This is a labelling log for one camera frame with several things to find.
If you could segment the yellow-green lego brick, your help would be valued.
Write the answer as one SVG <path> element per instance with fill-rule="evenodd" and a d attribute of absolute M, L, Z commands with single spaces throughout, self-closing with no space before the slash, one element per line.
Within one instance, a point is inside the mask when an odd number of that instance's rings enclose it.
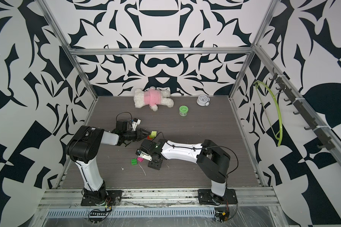
<path fill-rule="evenodd" d="M 150 138 L 155 138 L 157 136 L 157 131 L 151 131 Z"/>

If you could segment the dark green lego brick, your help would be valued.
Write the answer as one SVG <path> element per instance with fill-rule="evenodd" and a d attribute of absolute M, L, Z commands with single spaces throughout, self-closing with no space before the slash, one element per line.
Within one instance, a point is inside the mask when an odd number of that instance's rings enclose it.
<path fill-rule="evenodd" d="M 133 165 L 133 166 L 134 166 L 134 165 L 137 165 L 137 159 L 132 159 L 132 160 L 131 160 L 131 165 Z"/>

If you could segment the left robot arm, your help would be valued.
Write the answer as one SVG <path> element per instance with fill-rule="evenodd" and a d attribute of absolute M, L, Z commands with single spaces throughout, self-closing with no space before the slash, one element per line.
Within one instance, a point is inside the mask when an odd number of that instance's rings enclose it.
<path fill-rule="evenodd" d="M 84 181 L 84 197 L 104 201 L 107 197 L 106 184 L 100 176 L 96 157 L 101 144 L 120 146 L 126 141 L 146 139 L 151 133 L 142 128 L 134 130 L 106 131 L 83 125 L 72 137 L 65 153 L 76 163 Z"/>

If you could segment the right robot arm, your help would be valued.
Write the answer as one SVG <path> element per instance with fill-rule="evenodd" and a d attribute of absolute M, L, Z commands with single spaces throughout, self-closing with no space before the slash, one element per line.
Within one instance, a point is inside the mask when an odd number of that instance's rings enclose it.
<path fill-rule="evenodd" d="M 211 180 L 211 193 L 220 198 L 225 196 L 231 157 L 211 140 L 198 144 L 181 144 L 165 139 L 158 142 L 146 140 L 137 149 L 136 155 L 148 160 L 148 167 L 155 170 L 160 170 L 164 159 L 195 163 Z"/>

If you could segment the white teddy bear pink shirt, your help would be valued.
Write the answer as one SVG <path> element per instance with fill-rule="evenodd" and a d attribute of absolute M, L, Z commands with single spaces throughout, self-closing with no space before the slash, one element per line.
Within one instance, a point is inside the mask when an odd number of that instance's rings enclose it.
<path fill-rule="evenodd" d="M 150 87 L 147 91 L 136 89 L 134 94 L 134 103 L 136 108 L 149 106 L 153 111 L 158 110 L 158 105 L 172 108 L 174 101 L 170 98 L 169 90 L 159 90 L 155 87 Z"/>

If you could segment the green lidded jar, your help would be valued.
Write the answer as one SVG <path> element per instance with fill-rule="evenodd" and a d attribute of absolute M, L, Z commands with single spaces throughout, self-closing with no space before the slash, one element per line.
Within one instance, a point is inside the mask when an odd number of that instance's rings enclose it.
<path fill-rule="evenodd" d="M 187 116 L 187 114 L 188 114 L 188 107 L 187 106 L 180 106 L 179 107 L 179 114 L 182 117 Z"/>

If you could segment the white alarm clock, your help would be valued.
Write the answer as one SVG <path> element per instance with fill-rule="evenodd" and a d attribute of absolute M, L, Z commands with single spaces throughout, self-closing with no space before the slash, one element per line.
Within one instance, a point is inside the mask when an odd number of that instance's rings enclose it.
<path fill-rule="evenodd" d="M 210 104 L 210 98 L 205 95 L 199 95 L 197 98 L 197 104 L 201 107 L 207 107 Z"/>

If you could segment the green toy bow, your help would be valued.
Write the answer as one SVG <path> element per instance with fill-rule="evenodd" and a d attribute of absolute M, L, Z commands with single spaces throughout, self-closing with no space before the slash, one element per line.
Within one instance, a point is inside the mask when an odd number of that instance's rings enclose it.
<path fill-rule="evenodd" d="M 280 147 L 281 144 L 282 144 L 282 140 L 283 140 L 283 120 L 282 120 L 282 114 L 281 114 L 281 111 L 280 111 L 280 107 L 279 107 L 278 101 L 276 99 L 276 95 L 273 93 L 273 91 L 269 88 L 269 86 L 267 84 L 265 84 L 264 82 L 262 82 L 260 80 L 255 81 L 253 83 L 253 86 L 255 87 L 255 90 L 256 90 L 257 95 L 259 97 L 260 103 L 262 105 L 262 109 L 264 110 L 264 113 L 266 114 L 268 123 L 269 123 L 269 125 L 271 127 L 271 131 L 272 131 L 272 134 L 274 136 L 274 139 L 277 141 L 277 147 Z M 266 95 L 270 95 L 270 97 L 271 97 L 271 99 L 273 101 L 273 104 L 275 106 L 276 115 L 278 116 L 278 120 L 277 120 L 278 130 L 277 131 L 274 130 L 274 128 L 272 126 L 272 123 L 271 123 L 271 120 L 268 117 L 268 114 L 267 114 L 267 111 L 266 111 L 266 107 L 265 107 L 265 105 L 263 103 L 263 99 L 261 97 L 261 94 L 259 93 L 259 88 L 260 87 L 263 87 L 264 89 L 266 89 Z"/>

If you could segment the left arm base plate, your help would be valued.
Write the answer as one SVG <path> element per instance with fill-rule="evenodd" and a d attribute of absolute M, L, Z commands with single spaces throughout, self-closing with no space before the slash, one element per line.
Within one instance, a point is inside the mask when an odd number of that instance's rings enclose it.
<path fill-rule="evenodd" d="M 112 206 L 118 205 L 122 200 L 122 190 L 89 191 L 84 189 L 81 206 Z"/>

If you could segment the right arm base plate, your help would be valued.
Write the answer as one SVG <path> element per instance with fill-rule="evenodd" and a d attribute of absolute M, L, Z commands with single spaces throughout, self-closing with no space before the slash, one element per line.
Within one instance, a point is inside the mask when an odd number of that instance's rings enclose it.
<path fill-rule="evenodd" d="M 226 188 L 223 197 L 215 195 L 210 189 L 199 189 L 198 190 L 198 200 L 201 205 L 227 205 L 227 204 L 237 204 L 238 199 L 234 189 Z"/>

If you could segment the black wall hook rack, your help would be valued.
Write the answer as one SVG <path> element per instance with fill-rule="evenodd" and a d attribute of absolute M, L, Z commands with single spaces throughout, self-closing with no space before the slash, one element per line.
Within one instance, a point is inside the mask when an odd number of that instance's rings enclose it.
<path fill-rule="evenodd" d="M 294 86 L 289 82 L 286 75 L 279 75 L 275 72 L 275 68 L 272 69 L 272 78 L 270 80 L 274 80 L 279 87 L 277 88 L 279 93 L 285 93 L 286 99 L 285 102 L 292 104 L 296 112 L 293 112 L 294 115 L 301 115 L 301 117 L 308 124 L 307 127 L 304 127 L 306 131 L 312 131 L 318 138 L 319 142 L 317 143 L 317 147 L 319 149 L 327 149 L 328 151 L 336 148 L 334 145 L 331 136 L 329 136 L 323 128 L 324 125 L 319 124 L 317 118 L 314 117 L 307 107 L 307 101 L 305 98 L 302 98 L 301 94 L 294 89 Z"/>

